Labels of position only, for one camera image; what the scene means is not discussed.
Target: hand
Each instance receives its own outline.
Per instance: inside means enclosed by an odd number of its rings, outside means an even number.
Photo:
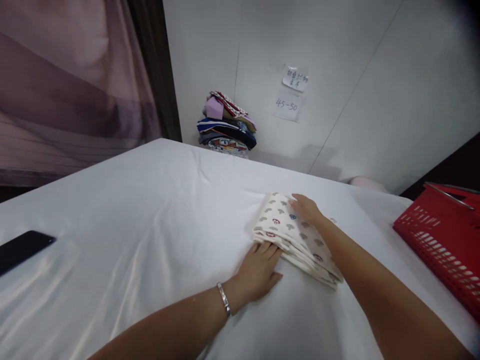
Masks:
[[[317,207],[315,201],[300,194],[292,194],[292,196],[296,199],[296,201],[289,201],[291,207],[293,210],[295,210],[297,215],[300,215],[300,217],[302,217],[308,223],[315,225],[316,221],[324,217]]]
[[[232,315],[249,302],[263,298],[283,277],[274,271],[281,255],[282,250],[268,241],[253,244],[238,273],[223,284]]]

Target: white wall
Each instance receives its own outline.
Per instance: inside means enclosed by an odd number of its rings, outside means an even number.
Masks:
[[[199,144],[197,121],[211,90],[234,96],[241,7],[240,0],[163,0],[184,143]]]
[[[364,175],[400,194],[478,133],[466,23],[438,1],[405,1],[311,174]]]
[[[252,160],[398,193],[480,131],[462,19],[440,0],[163,3],[185,143],[220,90],[258,124]],[[298,123],[271,115],[285,63],[309,67]]]

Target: person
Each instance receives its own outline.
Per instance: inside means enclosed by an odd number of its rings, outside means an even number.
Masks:
[[[447,326],[399,279],[300,194],[290,202],[318,230],[365,312],[385,360],[473,359]],[[274,244],[255,243],[238,273],[222,284],[231,315],[270,292],[282,275]],[[90,360],[195,359],[228,319],[218,287],[167,306],[128,328]]]

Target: finger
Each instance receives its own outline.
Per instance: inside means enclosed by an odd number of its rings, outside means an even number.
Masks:
[[[275,254],[275,251],[278,249],[279,247],[275,244],[272,244],[270,245],[270,247],[267,249],[267,251],[265,251],[265,257],[267,259],[270,259],[273,254]]]
[[[258,242],[254,242],[253,245],[251,246],[250,250],[248,250],[248,254],[256,253],[259,246],[260,246],[260,244]]]
[[[270,291],[283,277],[284,276],[281,273],[274,272],[270,276],[270,280],[268,282],[268,287],[269,287],[268,290]]]
[[[308,197],[306,197],[305,195],[302,195],[302,194],[292,194],[292,196],[297,199],[299,202],[302,202],[306,199],[308,199]]]
[[[284,251],[281,248],[277,248],[275,253],[270,257],[269,262],[272,266],[272,269],[277,265],[277,263],[279,262],[279,259],[280,259],[280,257],[282,256],[283,253],[284,253]]]
[[[262,245],[260,245],[260,247],[258,248],[258,251],[257,253],[260,253],[260,254],[263,254],[264,252],[266,252],[268,250],[268,248],[270,247],[272,243],[269,242],[269,241],[264,241]]]
[[[288,201],[288,203],[291,205],[291,207],[296,210],[298,208],[298,206],[300,205],[298,201],[295,201],[295,200],[290,200]]]

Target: red plastic basket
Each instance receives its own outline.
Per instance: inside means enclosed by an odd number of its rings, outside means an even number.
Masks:
[[[480,323],[480,193],[423,186],[393,229]]]

